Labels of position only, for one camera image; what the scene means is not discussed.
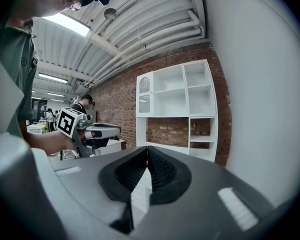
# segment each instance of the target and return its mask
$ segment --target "ceiling light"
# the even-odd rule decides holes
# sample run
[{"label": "ceiling light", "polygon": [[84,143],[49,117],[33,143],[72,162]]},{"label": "ceiling light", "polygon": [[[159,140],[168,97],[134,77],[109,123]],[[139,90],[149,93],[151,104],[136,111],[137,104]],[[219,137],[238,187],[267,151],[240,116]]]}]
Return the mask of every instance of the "ceiling light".
[{"label": "ceiling light", "polygon": [[55,94],[55,93],[50,93],[50,92],[47,92],[47,94],[53,95],[53,96],[64,97],[64,95],[61,95],[61,94]]},{"label": "ceiling light", "polygon": [[48,78],[48,79],[51,79],[51,80],[59,81],[61,83],[66,83],[66,84],[68,83],[68,80],[61,79],[61,78],[58,78],[58,77],[54,77],[54,76],[51,76],[51,75],[48,75],[48,74],[39,73],[39,77]]},{"label": "ceiling light", "polygon": [[49,17],[43,17],[44,19],[57,23],[69,30],[72,30],[74,32],[77,32],[81,36],[86,36],[90,30],[89,27],[84,25],[83,23],[73,19],[72,17],[69,17],[65,14],[58,13],[54,16],[49,16]]}]

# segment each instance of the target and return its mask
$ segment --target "brick wall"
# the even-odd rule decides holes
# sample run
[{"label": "brick wall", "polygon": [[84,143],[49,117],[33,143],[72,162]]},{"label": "brick wall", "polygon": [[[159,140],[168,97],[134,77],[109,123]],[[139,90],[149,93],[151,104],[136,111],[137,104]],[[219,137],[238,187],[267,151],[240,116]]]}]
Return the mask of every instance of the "brick wall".
[{"label": "brick wall", "polygon": [[[210,42],[189,45],[145,59],[94,88],[90,94],[96,103],[98,121],[120,126],[121,138],[126,141],[127,147],[135,147],[137,76],[203,59],[207,59],[211,70],[218,106],[219,129],[215,162],[225,166],[231,143],[230,99],[220,61]],[[196,135],[209,135],[209,119],[194,121],[191,131]],[[147,139],[154,143],[187,147],[188,118],[148,118]]]}]

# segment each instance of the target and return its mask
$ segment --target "man's arm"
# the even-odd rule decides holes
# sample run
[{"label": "man's arm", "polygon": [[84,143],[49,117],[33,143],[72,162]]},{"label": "man's arm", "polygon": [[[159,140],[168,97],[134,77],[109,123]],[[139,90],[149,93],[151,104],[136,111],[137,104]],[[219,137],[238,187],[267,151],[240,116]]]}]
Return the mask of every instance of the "man's arm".
[{"label": "man's arm", "polygon": [[19,127],[24,140],[31,148],[44,150],[47,155],[52,155],[61,150],[76,150],[70,138],[60,131],[46,134],[32,134],[27,132],[25,121],[19,121]]}]

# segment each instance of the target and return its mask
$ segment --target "white cabinet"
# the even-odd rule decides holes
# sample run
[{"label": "white cabinet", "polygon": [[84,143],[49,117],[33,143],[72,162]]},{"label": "white cabinet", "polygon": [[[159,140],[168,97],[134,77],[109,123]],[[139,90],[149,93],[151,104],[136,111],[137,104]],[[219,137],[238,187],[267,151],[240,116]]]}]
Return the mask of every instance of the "white cabinet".
[{"label": "white cabinet", "polygon": [[[211,119],[211,136],[191,136],[188,148],[146,141],[145,118],[188,117]],[[170,148],[210,161],[215,160],[218,140],[216,91],[206,59],[170,66],[137,77],[136,144]],[[209,143],[209,149],[190,148],[190,143]]]}]

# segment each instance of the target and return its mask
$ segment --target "gray wall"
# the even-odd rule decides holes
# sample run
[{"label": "gray wall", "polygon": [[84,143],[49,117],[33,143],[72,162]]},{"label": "gray wall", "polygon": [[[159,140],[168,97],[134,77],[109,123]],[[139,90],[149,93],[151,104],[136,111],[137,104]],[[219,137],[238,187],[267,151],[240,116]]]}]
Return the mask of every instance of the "gray wall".
[{"label": "gray wall", "polygon": [[227,80],[226,168],[275,206],[300,186],[300,27],[280,0],[204,0]]}]

